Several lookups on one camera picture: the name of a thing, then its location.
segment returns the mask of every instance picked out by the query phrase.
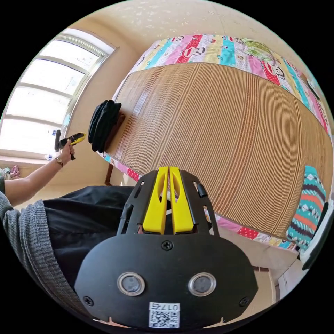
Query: bed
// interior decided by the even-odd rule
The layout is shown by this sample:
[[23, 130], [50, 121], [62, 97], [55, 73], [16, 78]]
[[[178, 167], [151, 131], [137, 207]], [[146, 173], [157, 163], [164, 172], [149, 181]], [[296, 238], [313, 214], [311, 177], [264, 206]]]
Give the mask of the bed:
[[113, 100], [126, 121], [101, 156], [136, 181], [163, 165], [197, 175], [218, 224], [246, 238], [294, 251], [285, 233], [305, 165], [331, 193], [333, 146], [322, 104], [293, 64], [256, 41], [156, 41]]

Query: window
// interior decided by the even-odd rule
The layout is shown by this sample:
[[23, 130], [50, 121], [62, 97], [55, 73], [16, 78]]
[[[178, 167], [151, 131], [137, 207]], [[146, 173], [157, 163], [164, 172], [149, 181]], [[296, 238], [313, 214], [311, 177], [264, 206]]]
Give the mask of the window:
[[85, 84], [115, 50], [92, 34], [66, 29], [31, 62], [0, 122], [0, 155], [48, 159]]

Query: bamboo mat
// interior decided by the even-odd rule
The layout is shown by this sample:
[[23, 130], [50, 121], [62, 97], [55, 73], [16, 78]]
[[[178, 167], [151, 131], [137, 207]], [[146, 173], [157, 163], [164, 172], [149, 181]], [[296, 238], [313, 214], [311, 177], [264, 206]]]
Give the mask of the bamboo mat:
[[241, 225], [285, 238], [305, 165], [330, 195], [329, 136], [268, 80], [217, 64], [174, 64], [132, 73], [117, 102], [126, 120], [108, 154], [142, 175], [166, 165], [189, 171], [215, 211]]

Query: screw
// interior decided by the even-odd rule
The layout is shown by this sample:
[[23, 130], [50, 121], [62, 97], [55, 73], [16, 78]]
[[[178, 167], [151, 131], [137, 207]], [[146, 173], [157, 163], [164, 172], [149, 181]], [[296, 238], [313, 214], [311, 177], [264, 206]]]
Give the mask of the screw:
[[165, 251], [170, 251], [173, 248], [173, 244], [167, 240], [162, 243], [161, 248]]
[[248, 297], [244, 297], [243, 299], [240, 300], [239, 305], [241, 307], [247, 306], [249, 304], [249, 298]]
[[85, 296], [83, 298], [83, 301], [88, 306], [93, 306], [94, 305], [93, 299], [91, 299], [90, 297]]

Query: label sticker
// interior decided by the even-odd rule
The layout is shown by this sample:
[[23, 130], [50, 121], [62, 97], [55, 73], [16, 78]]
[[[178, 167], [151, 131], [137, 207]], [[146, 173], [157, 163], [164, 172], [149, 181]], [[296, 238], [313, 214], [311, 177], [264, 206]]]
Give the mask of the label sticker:
[[150, 303], [150, 328], [179, 328], [180, 304]]

